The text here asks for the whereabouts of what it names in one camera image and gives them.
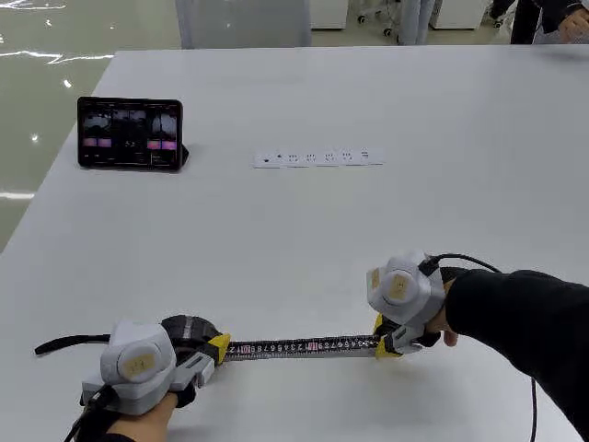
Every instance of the white cabinet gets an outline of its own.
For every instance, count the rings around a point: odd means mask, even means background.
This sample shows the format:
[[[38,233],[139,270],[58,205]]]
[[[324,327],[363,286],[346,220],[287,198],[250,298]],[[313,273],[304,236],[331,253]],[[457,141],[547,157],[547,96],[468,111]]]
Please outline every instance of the white cabinet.
[[[311,28],[345,29],[348,0],[309,0]]]
[[[477,29],[487,4],[485,0],[437,0],[430,25],[434,29]]]

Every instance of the person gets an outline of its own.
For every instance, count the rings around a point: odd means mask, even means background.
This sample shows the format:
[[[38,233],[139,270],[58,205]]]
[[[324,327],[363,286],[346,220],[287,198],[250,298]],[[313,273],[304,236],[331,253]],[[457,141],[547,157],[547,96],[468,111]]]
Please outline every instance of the person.
[[[445,304],[426,330],[448,346],[462,334],[498,351],[589,441],[589,288],[533,271],[442,270]],[[121,416],[100,442],[164,442],[177,401],[169,393],[143,416]]]
[[[425,44],[435,0],[401,0],[398,45]]]
[[[496,24],[515,0],[493,0],[489,17]],[[519,0],[515,9],[512,44],[571,42],[589,32],[589,13],[579,0]]]

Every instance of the electrical outlet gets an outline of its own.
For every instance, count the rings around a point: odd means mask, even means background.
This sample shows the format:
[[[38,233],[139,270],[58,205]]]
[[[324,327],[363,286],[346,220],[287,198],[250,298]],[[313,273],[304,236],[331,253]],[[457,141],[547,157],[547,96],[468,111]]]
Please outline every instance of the electrical outlet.
[[[287,168],[308,168],[308,164],[303,161],[303,156],[298,154],[287,154],[284,156],[284,165]]]
[[[323,152],[322,154],[319,154],[317,165],[328,167],[339,166],[337,153],[332,150],[328,150]]]
[[[352,149],[341,149],[338,151],[340,163],[345,166],[362,166],[363,162],[358,152]]]
[[[307,163],[308,166],[316,166],[317,155],[316,154],[304,154],[303,155],[303,162]]]

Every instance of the tablet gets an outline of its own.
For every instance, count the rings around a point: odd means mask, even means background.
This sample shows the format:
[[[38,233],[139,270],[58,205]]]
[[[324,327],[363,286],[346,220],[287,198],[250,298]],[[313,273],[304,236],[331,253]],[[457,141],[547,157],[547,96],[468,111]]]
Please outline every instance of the tablet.
[[[77,101],[77,153],[83,168],[180,170],[182,104],[175,99]]]

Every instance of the gray floor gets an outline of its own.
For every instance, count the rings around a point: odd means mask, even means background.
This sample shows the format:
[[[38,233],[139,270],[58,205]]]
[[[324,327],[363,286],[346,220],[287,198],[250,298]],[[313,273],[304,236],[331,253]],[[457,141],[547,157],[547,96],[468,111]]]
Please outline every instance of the gray floor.
[[[394,44],[354,13],[346,30],[313,32],[314,46]],[[496,29],[431,31],[430,44],[502,42]],[[0,250],[117,50],[178,49],[173,0],[0,0]]]

